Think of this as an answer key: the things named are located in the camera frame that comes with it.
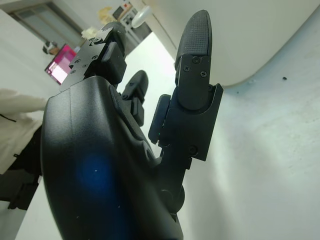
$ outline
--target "white wall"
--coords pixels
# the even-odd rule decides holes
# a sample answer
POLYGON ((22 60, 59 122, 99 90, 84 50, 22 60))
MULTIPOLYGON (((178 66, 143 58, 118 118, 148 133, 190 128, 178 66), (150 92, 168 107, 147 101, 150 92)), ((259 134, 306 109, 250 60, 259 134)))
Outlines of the white wall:
POLYGON ((43 42, 0 10, 0 87, 49 98, 59 85, 45 72, 52 56, 43 42))
POLYGON ((100 29, 103 25, 98 19, 98 11, 105 7, 112 7, 110 13, 124 3, 123 0, 53 0, 53 3, 61 8, 72 20, 83 29, 95 27, 100 29))
POLYGON ((0 9, 6 13, 10 13, 12 11, 47 2, 50 2, 50 0, 0 0, 0 9))

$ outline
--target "person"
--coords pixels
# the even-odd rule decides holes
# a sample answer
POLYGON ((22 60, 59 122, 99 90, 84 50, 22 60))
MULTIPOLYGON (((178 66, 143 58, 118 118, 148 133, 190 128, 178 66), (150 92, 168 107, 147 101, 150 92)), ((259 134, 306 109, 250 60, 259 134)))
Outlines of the person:
POLYGON ((47 99, 0 88, 0 174, 8 169, 25 169, 41 174, 40 143, 42 120, 27 113, 43 111, 47 99))

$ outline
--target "white shirt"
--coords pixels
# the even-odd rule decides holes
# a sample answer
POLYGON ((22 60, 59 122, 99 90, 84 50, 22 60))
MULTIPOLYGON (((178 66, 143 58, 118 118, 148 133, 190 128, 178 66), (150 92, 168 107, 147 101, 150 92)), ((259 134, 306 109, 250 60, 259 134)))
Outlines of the white shirt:
POLYGON ((4 174, 42 125, 26 113, 43 111, 47 99, 0 88, 0 174, 4 174))

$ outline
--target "white object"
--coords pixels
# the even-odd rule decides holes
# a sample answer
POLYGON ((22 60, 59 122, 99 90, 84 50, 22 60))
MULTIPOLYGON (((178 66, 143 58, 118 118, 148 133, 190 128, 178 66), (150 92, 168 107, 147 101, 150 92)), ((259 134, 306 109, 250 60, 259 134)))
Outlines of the white object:
POLYGON ((135 17, 132 20, 132 27, 137 28, 140 27, 152 14, 152 9, 150 6, 144 6, 138 13, 135 15, 135 17))
POLYGON ((83 38, 83 39, 92 39, 92 38, 95 38, 95 37, 97 36, 97 32, 98 32, 98 29, 96 29, 95 27, 91 26, 91 27, 89 27, 88 29, 83 30, 83 31, 81 32, 82 38, 83 38))
POLYGON ((47 100, 0 88, 0 174, 16 160, 42 121, 26 113, 43 111, 47 100))
POLYGON ((281 49, 320 4, 319 0, 130 2, 138 10, 142 9, 144 4, 152 8, 159 24, 149 24, 148 20, 146 22, 174 59, 190 17, 199 10, 207 10, 213 32, 210 82, 221 83, 224 86, 237 84, 254 75, 281 49))

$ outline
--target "monitor screen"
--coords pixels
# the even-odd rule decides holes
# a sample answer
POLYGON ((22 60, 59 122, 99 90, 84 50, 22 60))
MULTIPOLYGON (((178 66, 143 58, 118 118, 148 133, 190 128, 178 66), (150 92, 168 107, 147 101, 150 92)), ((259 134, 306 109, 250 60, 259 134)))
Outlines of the monitor screen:
POLYGON ((69 64, 76 55, 77 53, 69 45, 63 45, 50 64, 45 68, 45 71, 59 84, 62 84, 71 71, 69 64))

